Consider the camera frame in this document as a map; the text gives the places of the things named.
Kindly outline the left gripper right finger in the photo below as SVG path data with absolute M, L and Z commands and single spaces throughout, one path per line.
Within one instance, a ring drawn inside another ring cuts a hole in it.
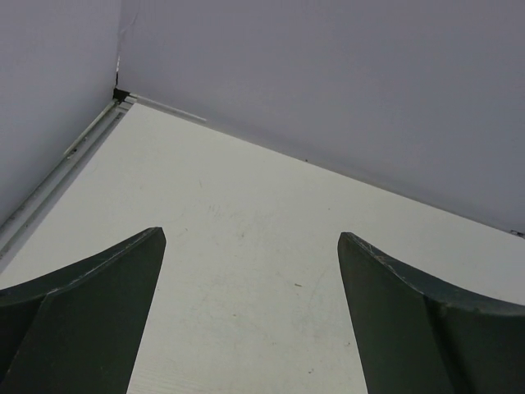
M 522 305 L 445 282 L 350 232 L 337 252 L 368 392 L 524 391 Z

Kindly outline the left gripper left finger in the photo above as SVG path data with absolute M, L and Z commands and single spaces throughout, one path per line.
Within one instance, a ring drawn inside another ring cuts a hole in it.
M 166 248 L 160 227 L 1 291 L 3 393 L 125 393 Z

